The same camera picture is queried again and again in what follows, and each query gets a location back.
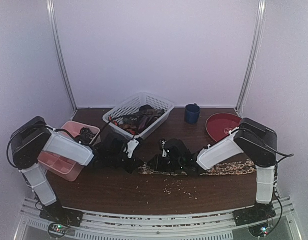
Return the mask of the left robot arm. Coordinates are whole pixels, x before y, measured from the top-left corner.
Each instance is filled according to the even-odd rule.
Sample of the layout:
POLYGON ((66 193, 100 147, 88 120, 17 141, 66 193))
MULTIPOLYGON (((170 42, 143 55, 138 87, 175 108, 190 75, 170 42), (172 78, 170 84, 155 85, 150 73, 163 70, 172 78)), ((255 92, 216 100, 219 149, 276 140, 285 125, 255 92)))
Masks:
POLYGON ((49 126, 37 116, 17 129, 6 146, 8 163, 17 169, 55 222, 66 217, 65 209, 42 168, 71 182, 84 167, 121 168, 133 173, 144 163, 134 156, 141 140, 126 141, 120 135, 101 140, 102 129, 75 121, 61 128, 49 126))

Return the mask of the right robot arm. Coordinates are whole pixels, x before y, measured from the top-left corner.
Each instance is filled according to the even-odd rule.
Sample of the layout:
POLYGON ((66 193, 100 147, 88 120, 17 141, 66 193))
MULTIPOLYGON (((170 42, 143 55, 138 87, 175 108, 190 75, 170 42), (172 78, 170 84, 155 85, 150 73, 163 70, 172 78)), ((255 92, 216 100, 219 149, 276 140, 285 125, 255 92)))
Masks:
POLYGON ((179 139, 161 141, 161 152, 146 167, 157 174, 231 175, 256 172, 255 205, 250 217, 260 221, 269 213, 276 180, 277 134, 249 118, 220 141, 192 153, 179 139))

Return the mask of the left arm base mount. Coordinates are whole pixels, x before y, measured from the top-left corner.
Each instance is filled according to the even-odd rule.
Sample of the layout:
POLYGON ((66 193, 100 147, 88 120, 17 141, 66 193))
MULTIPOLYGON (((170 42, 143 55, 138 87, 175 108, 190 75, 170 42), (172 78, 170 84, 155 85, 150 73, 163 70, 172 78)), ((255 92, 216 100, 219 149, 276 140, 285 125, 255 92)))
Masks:
POLYGON ((42 209, 40 211, 39 217, 50 222, 62 224, 64 226, 80 227, 83 218, 83 212, 63 208, 60 213, 51 214, 42 209))

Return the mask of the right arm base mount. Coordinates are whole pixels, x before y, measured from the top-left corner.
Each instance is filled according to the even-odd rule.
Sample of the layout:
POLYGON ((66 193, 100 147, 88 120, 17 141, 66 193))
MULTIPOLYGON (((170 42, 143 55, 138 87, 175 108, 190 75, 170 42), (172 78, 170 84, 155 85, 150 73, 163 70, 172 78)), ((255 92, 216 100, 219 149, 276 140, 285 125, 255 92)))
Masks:
POLYGON ((233 211, 233 218, 237 227, 264 221, 268 217, 273 218, 275 216, 276 213, 272 208, 256 208, 253 206, 233 211))

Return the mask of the paisley patterned tie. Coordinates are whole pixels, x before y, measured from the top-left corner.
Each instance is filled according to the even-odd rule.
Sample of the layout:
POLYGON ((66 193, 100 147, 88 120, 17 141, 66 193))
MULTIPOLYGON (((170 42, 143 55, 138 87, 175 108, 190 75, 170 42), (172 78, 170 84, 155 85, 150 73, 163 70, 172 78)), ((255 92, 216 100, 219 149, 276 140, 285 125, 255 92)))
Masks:
MULTIPOLYGON (((149 164, 147 163, 139 167, 137 172, 141 175, 162 175, 173 177, 189 176, 187 173, 185 173, 184 170, 153 170, 149 167, 149 164)), ((256 167, 254 163, 250 159, 247 159, 245 161, 218 163, 211 169, 202 170, 201 173, 198 173, 198 176, 242 176, 255 172, 256 167)))

